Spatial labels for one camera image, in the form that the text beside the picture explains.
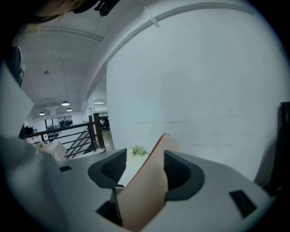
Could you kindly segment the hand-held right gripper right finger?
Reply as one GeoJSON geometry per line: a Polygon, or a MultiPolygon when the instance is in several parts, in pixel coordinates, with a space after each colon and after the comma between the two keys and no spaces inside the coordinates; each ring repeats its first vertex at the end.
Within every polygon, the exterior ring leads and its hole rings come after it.
{"type": "Polygon", "coordinates": [[[169,190],[145,232],[248,232],[274,198],[235,169],[164,151],[169,190]]]}

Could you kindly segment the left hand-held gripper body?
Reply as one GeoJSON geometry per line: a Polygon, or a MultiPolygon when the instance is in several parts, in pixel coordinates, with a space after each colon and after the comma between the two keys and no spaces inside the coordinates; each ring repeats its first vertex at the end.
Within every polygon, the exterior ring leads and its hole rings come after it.
{"type": "Polygon", "coordinates": [[[25,65],[20,47],[10,46],[0,62],[0,135],[25,139],[25,121],[34,106],[21,89],[25,65]]]}

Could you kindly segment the cardboard box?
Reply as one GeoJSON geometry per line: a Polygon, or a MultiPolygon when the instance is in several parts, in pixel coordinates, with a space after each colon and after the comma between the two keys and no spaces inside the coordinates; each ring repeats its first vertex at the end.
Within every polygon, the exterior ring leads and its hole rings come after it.
{"type": "Polygon", "coordinates": [[[39,152],[51,154],[56,160],[63,160],[66,156],[66,149],[59,141],[48,144],[41,142],[36,147],[39,152]]]}
{"type": "Polygon", "coordinates": [[[134,178],[117,195],[122,226],[132,232],[142,230],[164,207],[168,180],[164,171],[164,151],[179,151],[179,143],[164,133],[134,178]]]}

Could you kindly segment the black stair railing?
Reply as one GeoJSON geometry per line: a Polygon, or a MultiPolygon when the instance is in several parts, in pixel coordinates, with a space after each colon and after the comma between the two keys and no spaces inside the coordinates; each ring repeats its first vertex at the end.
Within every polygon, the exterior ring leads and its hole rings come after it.
{"type": "Polygon", "coordinates": [[[84,155],[95,155],[106,151],[100,124],[89,116],[88,121],[73,124],[71,117],[45,120],[46,131],[38,132],[32,126],[25,128],[25,139],[38,145],[59,141],[66,149],[65,160],[84,155]]]}

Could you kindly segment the artificial flower bunch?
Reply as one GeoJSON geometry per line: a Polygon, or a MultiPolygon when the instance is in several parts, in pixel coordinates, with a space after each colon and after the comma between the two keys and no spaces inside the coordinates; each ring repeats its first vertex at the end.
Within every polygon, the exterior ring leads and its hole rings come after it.
{"type": "Polygon", "coordinates": [[[142,146],[140,145],[134,145],[131,147],[130,149],[130,154],[132,157],[134,156],[144,156],[146,154],[148,154],[149,152],[147,152],[145,150],[145,148],[143,148],[142,146]]]}

